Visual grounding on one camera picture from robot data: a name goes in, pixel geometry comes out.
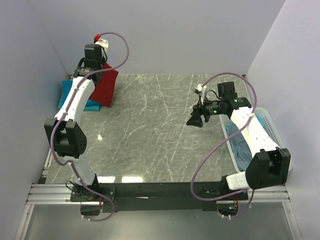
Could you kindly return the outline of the red t shirt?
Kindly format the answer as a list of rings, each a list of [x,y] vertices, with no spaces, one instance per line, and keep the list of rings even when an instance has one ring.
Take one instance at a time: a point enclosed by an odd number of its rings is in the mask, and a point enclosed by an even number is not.
[[[118,74],[117,70],[105,71],[89,99],[104,107],[111,108]]]

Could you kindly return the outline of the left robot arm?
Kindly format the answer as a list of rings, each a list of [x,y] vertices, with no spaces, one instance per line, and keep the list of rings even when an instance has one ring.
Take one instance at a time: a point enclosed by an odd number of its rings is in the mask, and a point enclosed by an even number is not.
[[[94,201],[100,195],[97,175],[91,169],[84,152],[87,137],[80,127],[80,120],[88,99],[102,78],[107,61],[106,52],[100,44],[84,47],[84,57],[79,61],[71,80],[71,89],[54,118],[46,119],[44,129],[55,162],[69,166],[74,182],[71,192],[86,201]]]

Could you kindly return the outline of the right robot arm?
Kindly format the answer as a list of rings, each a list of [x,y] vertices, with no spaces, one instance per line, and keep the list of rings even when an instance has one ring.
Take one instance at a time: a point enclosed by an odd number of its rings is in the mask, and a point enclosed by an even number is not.
[[[226,115],[240,130],[252,159],[245,171],[222,179],[219,193],[230,200],[239,190],[258,190],[281,186],[287,182],[291,154],[281,148],[267,134],[255,115],[254,108],[245,97],[238,97],[233,82],[218,84],[217,100],[207,98],[207,88],[199,84],[194,89],[199,100],[187,121],[188,126],[203,127],[211,116]]]

